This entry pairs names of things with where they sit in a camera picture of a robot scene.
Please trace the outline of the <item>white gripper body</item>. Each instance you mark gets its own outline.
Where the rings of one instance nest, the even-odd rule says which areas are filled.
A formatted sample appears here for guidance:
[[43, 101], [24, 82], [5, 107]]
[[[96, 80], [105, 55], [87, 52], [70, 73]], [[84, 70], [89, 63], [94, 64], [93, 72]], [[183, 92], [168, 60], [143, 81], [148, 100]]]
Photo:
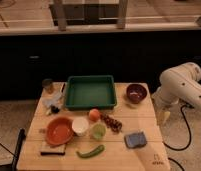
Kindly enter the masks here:
[[173, 105], [179, 102], [179, 98], [167, 91], [163, 87], [159, 87], [151, 96], [155, 110], [157, 113], [167, 111]]

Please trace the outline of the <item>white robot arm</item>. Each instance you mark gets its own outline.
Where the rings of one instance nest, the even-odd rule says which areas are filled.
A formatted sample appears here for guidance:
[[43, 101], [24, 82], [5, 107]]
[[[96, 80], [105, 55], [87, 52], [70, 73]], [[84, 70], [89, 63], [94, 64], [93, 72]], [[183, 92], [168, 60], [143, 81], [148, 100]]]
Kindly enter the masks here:
[[158, 125], [170, 116], [169, 108], [183, 100], [201, 112], [201, 68], [187, 62], [164, 70], [159, 77], [160, 86], [152, 94]]

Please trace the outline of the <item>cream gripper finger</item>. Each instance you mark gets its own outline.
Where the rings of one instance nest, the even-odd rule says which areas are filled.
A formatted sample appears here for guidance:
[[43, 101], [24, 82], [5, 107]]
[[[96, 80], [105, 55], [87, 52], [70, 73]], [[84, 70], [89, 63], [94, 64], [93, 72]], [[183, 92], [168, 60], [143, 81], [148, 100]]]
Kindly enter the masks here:
[[159, 117], [159, 125], [164, 125], [170, 117], [170, 111], [164, 111]]

